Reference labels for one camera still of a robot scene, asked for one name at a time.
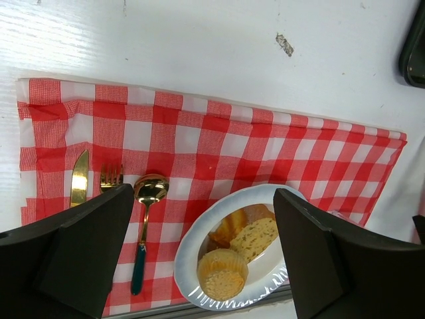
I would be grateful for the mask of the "toasted bread slice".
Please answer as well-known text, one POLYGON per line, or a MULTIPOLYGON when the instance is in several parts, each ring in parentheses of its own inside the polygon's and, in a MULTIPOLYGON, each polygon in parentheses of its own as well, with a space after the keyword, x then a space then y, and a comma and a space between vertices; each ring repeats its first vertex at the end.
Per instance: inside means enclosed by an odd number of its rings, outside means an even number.
POLYGON ((207 251, 230 249, 250 263, 278 237, 275 214, 264 204, 249 205, 226 216, 208 234, 207 251))

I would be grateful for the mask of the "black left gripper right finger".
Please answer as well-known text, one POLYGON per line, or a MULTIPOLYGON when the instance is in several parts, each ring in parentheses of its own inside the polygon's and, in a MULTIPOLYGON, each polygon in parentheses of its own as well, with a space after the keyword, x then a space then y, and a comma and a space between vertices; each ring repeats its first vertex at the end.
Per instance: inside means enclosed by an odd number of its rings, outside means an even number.
POLYGON ((274 212, 298 318, 423 318, 424 242, 400 241, 287 189, 274 212))

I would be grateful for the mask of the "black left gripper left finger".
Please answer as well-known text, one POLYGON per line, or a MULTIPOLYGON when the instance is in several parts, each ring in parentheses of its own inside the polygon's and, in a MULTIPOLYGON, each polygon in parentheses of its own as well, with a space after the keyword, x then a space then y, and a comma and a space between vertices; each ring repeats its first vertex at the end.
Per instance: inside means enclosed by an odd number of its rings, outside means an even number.
POLYGON ((121 184, 1 233, 2 318, 101 318, 133 209, 121 184))

